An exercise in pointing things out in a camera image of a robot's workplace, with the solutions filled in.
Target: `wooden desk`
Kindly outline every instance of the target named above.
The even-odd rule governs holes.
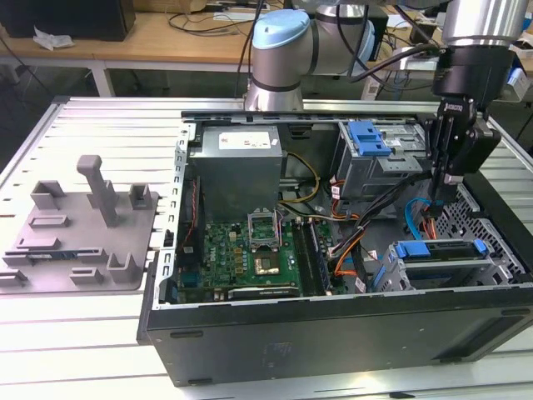
[[[199,21],[206,14],[190,17]],[[175,19],[182,26],[184,17]],[[206,29],[229,24],[226,21],[207,19],[188,23],[189,29]],[[239,28],[248,33],[252,23]],[[245,36],[231,28],[235,35],[223,37],[199,37],[181,32],[167,23],[167,16],[159,12],[138,13],[133,30],[123,42],[75,39],[76,46],[50,52],[38,46],[32,39],[13,39],[4,35],[9,47],[30,66],[54,66],[89,68],[92,70],[100,96],[109,97],[114,91],[108,69],[151,69],[174,71],[235,72],[241,56]],[[410,29],[392,29],[399,38],[408,38]],[[380,59],[390,57],[388,46],[381,47]],[[0,65],[17,66],[15,60],[0,44]],[[524,62],[526,70],[533,72],[533,60]]]

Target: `motherboard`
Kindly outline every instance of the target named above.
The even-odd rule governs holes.
[[[326,294],[329,224],[252,216],[206,225],[201,267],[179,273],[179,303]]]

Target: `robotic arm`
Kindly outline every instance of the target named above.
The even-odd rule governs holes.
[[[314,2],[321,5],[315,22],[318,27],[310,26],[302,17],[297,21],[300,29],[294,23],[289,38],[281,35],[277,42],[269,42],[271,35],[285,26],[269,25],[267,18],[264,23],[259,23],[261,19],[257,23],[253,79],[245,100],[246,109],[301,109],[300,78],[313,71],[313,63],[314,68],[319,66],[323,72],[339,73],[337,60],[341,59],[346,66],[343,69],[347,68],[344,61],[349,53],[338,38],[339,23],[334,23],[339,16],[331,15],[332,9],[336,9],[331,6],[339,2],[309,0]],[[443,3],[438,0],[340,1],[343,2],[414,8]],[[430,196],[434,203],[454,202],[457,185],[464,175],[478,171],[501,140],[497,132],[488,128],[486,111],[499,97],[509,77],[514,57],[509,47],[521,35],[527,3],[527,0],[452,0],[448,6],[442,35],[445,47],[441,49],[432,89],[442,100],[437,117],[425,126],[426,153],[432,161],[433,172]],[[341,9],[340,23],[346,28],[350,43],[355,42],[354,36],[371,34],[363,32],[361,27],[363,6],[341,6]]]

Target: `gray holder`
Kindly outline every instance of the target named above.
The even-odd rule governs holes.
[[[158,195],[147,184],[115,192],[99,156],[81,156],[77,170],[90,193],[65,193],[38,182],[13,248],[2,257],[0,294],[137,289],[152,234]]]

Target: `floor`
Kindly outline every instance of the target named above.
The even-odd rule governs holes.
[[[12,86],[0,76],[0,171],[17,151],[24,138],[46,110],[51,98],[36,79],[19,68],[20,83]],[[81,68],[40,67],[37,77],[54,95],[97,96],[92,77]],[[170,72],[170,87],[166,86],[163,72],[112,71],[112,80],[120,97],[180,97],[180,98],[231,98],[236,74],[219,72]],[[239,93],[244,93],[243,76]],[[408,88],[427,82],[411,82]],[[362,85],[349,84],[343,78],[306,77],[302,83],[304,98],[358,99]],[[429,89],[393,93],[383,91],[380,100],[435,101]],[[533,113],[524,103],[495,102],[491,114],[510,134],[517,135]],[[533,146],[533,123],[521,136],[521,145]]]

